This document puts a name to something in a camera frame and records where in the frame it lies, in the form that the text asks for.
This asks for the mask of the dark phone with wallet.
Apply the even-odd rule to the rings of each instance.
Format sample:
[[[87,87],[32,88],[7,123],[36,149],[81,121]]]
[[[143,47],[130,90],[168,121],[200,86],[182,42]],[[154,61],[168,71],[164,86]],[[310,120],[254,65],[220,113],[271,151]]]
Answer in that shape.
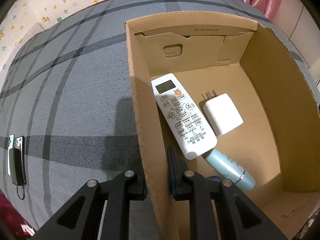
[[[14,148],[11,150],[10,159],[11,181],[16,186],[27,184],[24,164],[24,136],[17,137]]]

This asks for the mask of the brown cardboard box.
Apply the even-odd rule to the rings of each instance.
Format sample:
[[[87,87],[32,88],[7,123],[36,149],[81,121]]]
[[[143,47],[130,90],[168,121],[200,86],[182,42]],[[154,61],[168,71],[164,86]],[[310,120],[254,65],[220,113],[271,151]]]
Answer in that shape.
[[[163,239],[189,239],[187,202],[169,192],[166,150],[177,141],[151,82],[172,73],[196,106],[230,96],[243,123],[210,138],[256,184],[246,196],[292,239],[319,208],[319,91],[270,28],[208,11],[176,11],[125,24],[140,155]]]

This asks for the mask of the white air conditioner remote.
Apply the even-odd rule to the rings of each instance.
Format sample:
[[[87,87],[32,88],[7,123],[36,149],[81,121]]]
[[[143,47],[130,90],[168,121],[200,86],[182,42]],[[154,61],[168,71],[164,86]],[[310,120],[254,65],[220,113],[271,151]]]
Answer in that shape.
[[[151,81],[158,107],[188,160],[217,145],[217,137],[197,104],[172,73]]]

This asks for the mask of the grey plaid bed cover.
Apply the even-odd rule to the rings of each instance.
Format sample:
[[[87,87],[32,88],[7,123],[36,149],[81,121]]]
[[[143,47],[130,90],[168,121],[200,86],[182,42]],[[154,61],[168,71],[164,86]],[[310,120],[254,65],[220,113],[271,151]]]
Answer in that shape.
[[[125,24],[176,11],[255,20],[272,29],[307,70],[271,21],[237,0],[109,0],[36,34],[15,56],[1,91],[1,190],[35,230],[87,181],[143,168]],[[24,136],[24,186],[8,175],[11,134]],[[145,202],[131,204],[130,239],[163,239],[147,191]]]

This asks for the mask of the large white power adapter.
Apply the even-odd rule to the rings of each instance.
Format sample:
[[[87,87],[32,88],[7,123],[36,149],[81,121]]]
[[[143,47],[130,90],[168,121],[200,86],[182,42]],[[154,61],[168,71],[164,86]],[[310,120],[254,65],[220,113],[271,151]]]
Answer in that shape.
[[[204,117],[209,122],[216,137],[229,133],[243,124],[243,119],[227,93],[216,94],[215,90],[202,95],[199,103]]]

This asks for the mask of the light blue cosmetic tube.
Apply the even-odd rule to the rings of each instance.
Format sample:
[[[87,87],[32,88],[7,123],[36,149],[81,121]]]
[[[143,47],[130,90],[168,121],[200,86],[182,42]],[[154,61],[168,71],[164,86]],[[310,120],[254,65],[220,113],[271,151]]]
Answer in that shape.
[[[251,191],[255,187],[253,177],[241,165],[219,150],[214,148],[202,157],[223,178],[231,180],[242,191]]]

